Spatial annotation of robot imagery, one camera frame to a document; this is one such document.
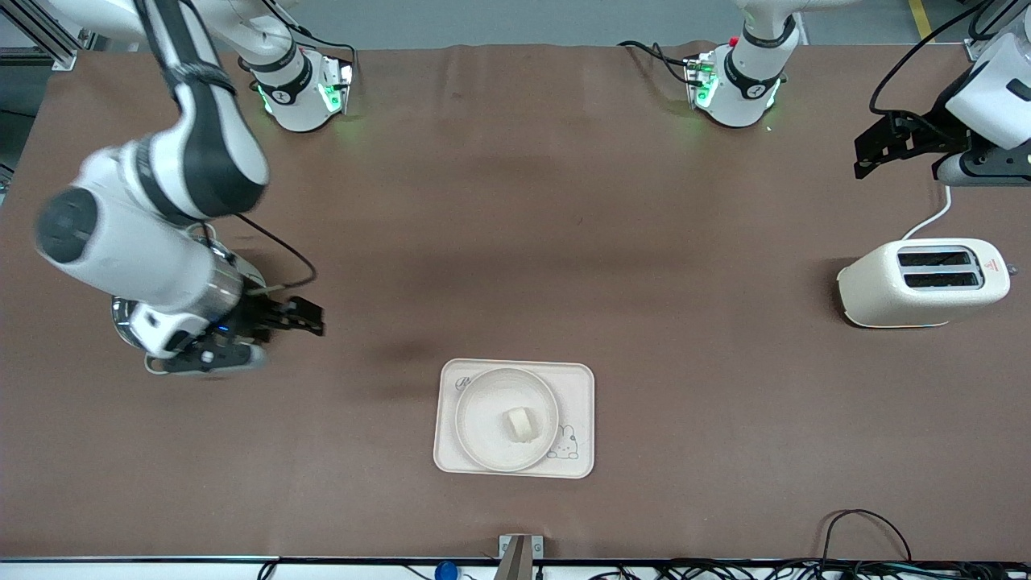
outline yellow floor stripe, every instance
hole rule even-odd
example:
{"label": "yellow floor stripe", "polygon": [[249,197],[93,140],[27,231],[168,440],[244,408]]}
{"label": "yellow floor stripe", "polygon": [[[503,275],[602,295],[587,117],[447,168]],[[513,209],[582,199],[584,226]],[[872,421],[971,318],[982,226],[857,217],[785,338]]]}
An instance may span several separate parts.
{"label": "yellow floor stripe", "polygon": [[912,20],[917,23],[917,32],[921,38],[926,38],[931,34],[931,22],[927,20],[927,11],[924,10],[924,2],[921,0],[909,0],[909,11],[912,12]]}

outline white toaster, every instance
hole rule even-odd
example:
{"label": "white toaster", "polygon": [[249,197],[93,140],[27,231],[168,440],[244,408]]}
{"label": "white toaster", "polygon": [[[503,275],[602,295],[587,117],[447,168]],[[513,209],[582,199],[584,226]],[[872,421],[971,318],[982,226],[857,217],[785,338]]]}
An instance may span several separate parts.
{"label": "white toaster", "polygon": [[868,329],[940,327],[1009,293],[1002,254],[969,237],[891,241],[842,269],[837,280],[845,316]]}

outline white robotic arm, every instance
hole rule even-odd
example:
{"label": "white robotic arm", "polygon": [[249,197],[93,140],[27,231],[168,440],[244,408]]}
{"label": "white robotic arm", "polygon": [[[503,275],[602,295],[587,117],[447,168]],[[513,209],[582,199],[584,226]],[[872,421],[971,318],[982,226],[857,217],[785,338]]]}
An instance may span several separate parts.
{"label": "white robotic arm", "polygon": [[[352,64],[299,46],[269,6],[296,1],[197,0],[208,30],[233,47],[258,79],[266,110],[290,131],[318,129],[342,112],[352,82]],[[132,0],[52,0],[73,22],[124,41],[144,38]],[[289,18],[285,12],[280,16]]]}
{"label": "white robotic arm", "polygon": [[167,361],[163,372],[256,367],[264,353],[255,340],[270,329],[321,335],[321,309],[252,296],[263,283],[256,270],[189,233],[253,208],[268,166],[190,1],[136,3],[179,121],[91,155],[43,207],[37,245],[62,271],[133,305],[131,342]]}
{"label": "white robotic arm", "polygon": [[1031,9],[996,34],[931,110],[883,112],[856,138],[858,178],[937,152],[945,153],[932,166],[943,183],[1031,185]]}
{"label": "white robotic arm", "polygon": [[795,12],[832,9],[858,0],[733,0],[744,13],[734,44],[699,56],[688,73],[697,108],[728,127],[747,127],[773,105],[784,65],[798,45]]}

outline plate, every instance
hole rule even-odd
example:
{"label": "plate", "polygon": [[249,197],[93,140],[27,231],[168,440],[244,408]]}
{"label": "plate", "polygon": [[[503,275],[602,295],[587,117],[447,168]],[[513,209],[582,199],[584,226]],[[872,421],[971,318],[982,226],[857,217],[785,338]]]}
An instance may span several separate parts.
{"label": "plate", "polygon": [[[536,437],[513,441],[505,414],[524,408]],[[540,377],[520,369],[496,369],[477,375],[458,400],[455,431],[475,463],[495,472],[519,472],[547,454],[559,434],[559,404]]]}

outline table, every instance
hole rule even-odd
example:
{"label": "table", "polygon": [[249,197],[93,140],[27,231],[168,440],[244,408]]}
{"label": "table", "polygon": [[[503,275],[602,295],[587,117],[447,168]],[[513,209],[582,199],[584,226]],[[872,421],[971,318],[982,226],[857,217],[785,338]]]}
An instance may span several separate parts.
{"label": "table", "polygon": [[[0,208],[0,553],[470,556],[533,532],[558,557],[802,556],[829,513],[864,507],[918,558],[1026,557],[1023,276],[933,331],[861,331],[835,305],[841,266],[939,203],[931,159],[852,175],[903,50],[801,47],[743,130],[623,48],[363,53],[352,114],[309,134],[243,90],[273,175],[252,215],[320,266],[301,295],[327,335],[280,335],[263,371],[201,379],[148,376],[108,298],[33,248],[84,157],[176,118],[148,56],[82,54]],[[929,47],[883,103],[922,110],[963,67],[960,47]],[[956,197],[927,234],[1031,267],[1026,190]],[[303,273],[215,226],[268,279]],[[593,474],[439,472],[456,357],[589,366]],[[868,522],[836,531],[833,556],[899,556]]]}

